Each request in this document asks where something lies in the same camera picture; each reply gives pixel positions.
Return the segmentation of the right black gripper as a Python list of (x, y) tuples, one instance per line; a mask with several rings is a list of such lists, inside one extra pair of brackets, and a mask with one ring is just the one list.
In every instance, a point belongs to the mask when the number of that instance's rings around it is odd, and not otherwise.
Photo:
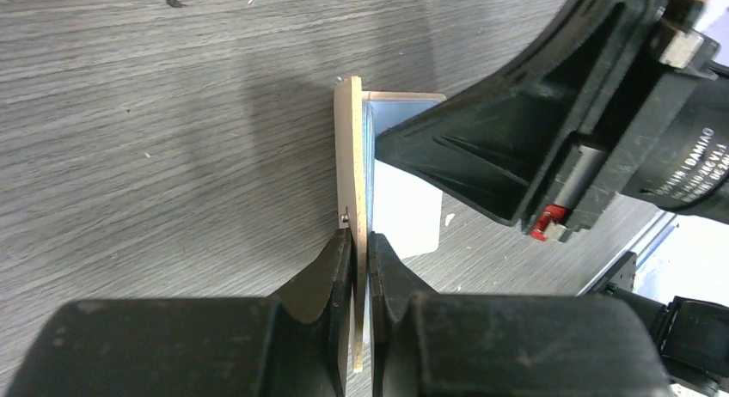
[(728, 223), (728, 12), (708, 27), (720, 44), (700, 82), (621, 194), (682, 216)]

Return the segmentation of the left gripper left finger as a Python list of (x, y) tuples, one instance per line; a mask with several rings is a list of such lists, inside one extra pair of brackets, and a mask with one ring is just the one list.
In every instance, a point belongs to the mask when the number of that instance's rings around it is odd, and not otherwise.
[(341, 396), (352, 236), (265, 297), (83, 299), (47, 321), (10, 396)]

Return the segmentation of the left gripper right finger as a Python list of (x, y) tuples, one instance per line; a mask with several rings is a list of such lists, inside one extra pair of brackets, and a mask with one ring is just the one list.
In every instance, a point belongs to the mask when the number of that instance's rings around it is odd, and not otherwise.
[(368, 241), (375, 396), (668, 396), (639, 316), (609, 296), (441, 294)]

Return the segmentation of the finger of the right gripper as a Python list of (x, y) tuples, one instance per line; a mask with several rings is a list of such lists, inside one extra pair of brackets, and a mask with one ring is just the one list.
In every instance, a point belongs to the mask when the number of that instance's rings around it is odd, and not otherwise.
[(566, 0), (519, 55), (377, 135), (375, 157), (505, 226), (592, 228), (710, 70), (718, 0)]

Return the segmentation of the beige leather card holder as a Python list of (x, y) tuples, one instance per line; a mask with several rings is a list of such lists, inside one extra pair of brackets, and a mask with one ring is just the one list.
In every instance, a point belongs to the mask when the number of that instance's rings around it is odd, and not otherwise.
[(352, 370), (364, 369), (371, 341), (370, 281), (367, 243), (372, 228), (376, 136), (435, 107), (446, 97), (436, 93), (366, 90), (360, 76), (334, 88), (334, 133), (339, 225), (351, 230), (354, 245), (350, 357)]

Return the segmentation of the thin white credit card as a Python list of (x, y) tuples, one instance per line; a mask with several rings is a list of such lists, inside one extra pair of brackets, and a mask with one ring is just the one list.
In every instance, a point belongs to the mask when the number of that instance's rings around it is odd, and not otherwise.
[(399, 168), (374, 165), (372, 228), (402, 258), (438, 249), (443, 193)]

